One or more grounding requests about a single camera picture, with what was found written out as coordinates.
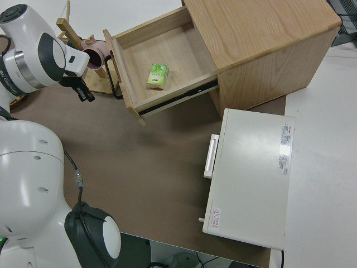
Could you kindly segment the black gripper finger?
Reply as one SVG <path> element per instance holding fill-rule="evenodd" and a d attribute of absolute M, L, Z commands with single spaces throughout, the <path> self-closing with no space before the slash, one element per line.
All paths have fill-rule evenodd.
<path fill-rule="evenodd" d="M 86 86 L 86 84 L 80 83 L 74 86 L 74 91 L 78 94 L 79 99 L 84 102 L 92 102 L 95 100 L 94 95 Z"/>

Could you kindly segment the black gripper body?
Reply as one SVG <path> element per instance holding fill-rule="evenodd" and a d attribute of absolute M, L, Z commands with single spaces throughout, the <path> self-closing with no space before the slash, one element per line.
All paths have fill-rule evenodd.
<path fill-rule="evenodd" d="M 60 85 L 63 87 L 80 88 L 82 84 L 82 78 L 80 76 L 67 76 L 64 75 L 60 80 Z"/>

